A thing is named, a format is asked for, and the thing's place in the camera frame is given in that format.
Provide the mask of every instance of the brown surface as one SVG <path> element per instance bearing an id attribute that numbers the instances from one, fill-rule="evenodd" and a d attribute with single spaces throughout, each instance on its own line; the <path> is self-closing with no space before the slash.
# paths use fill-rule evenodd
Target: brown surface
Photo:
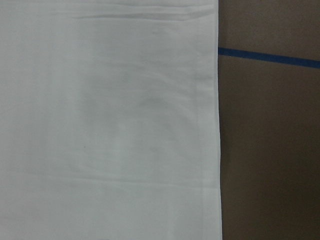
<path id="1" fill-rule="evenodd" d="M 219 46 L 320 60 L 320 0 L 221 0 Z"/>
<path id="2" fill-rule="evenodd" d="M 220 56 L 219 97 L 223 239 L 319 240 L 320 69 Z"/>

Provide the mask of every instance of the wrinkle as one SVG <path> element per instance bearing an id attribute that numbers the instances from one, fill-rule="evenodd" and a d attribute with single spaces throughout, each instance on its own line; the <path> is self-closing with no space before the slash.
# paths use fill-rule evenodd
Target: wrinkle
<path id="1" fill-rule="evenodd" d="M 138 4 L 130 4 L 130 3 L 109 3 L 109 2 L 100 2 L 101 4 L 115 5 L 115 6 L 123 6 L 123 7 L 137 7 L 137 8 L 200 8 L 200 7 L 209 7 L 214 6 L 213 4 L 203 4 L 203 5 L 138 5 Z"/>
<path id="2" fill-rule="evenodd" d="M 74 19 L 136 19 L 136 20 L 156 20 L 156 21 L 188 21 L 202 18 L 214 14 L 214 8 L 193 11 L 190 13 L 127 13 L 127 14 L 96 14 L 88 16 L 75 16 Z"/>
<path id="3" fill-rule="evenodd" d="M 101 182 L 101 183 L 124 183 L 124 184 L 135 184 L 135 185 L 150 185 L 150 186 L 159 186 L 159 187 L 179 187 L 187 189 L 198 189 L 198 188 L 215 188 L 213 184 L 209 183 L 203 185 L 202 180 L 199 180 L 199 184 L 185 184 L 185 183 L 173 183 L 173 182 L 155 182 L 155 181 L 145 181 L 145 180 L 133 180 L 125 178 L 104 178 L 101 176 L 63 176 L 63 175 L 52 175 L 52 174 L 43 174 L 35 172 L 20 172 L 14 170 L 7 170 L 7 172 L 24 174 L 30 176 L 44 177 L 44 178 L 54 178 L 54 179 L 65 179 L 72 181 L 86 181 L 86 182 Z"/>

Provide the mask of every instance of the white sheet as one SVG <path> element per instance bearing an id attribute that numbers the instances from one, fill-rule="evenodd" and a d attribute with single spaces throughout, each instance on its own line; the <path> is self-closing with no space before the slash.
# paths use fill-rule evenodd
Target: white sheet
<path id="1" fill-rule="evenodd" d="M 218 0 L 0 2 L 0 239 L 220 240 Z"/>

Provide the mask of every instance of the blue tape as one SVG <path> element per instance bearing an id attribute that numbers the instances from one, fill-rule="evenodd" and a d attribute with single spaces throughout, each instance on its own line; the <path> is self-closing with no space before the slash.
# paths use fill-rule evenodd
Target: blue tape
<path id="1" fill-rule="evenodd" d="M 303 59 L 303 58 L 272 55 L 272 54 L 252 52 L 252 51 L 242 51 L 242 50 L 223 48 L 223 47 L 218 47 L 218 54 L 224 55 L 224 56 L 230 56 L 230 57 L 254 59 L 254 60 L 267 61 L 267 62 L 273 62 L 273 63 L 289 64 L 289 65 L 320 69 L 320 61 Z"/>

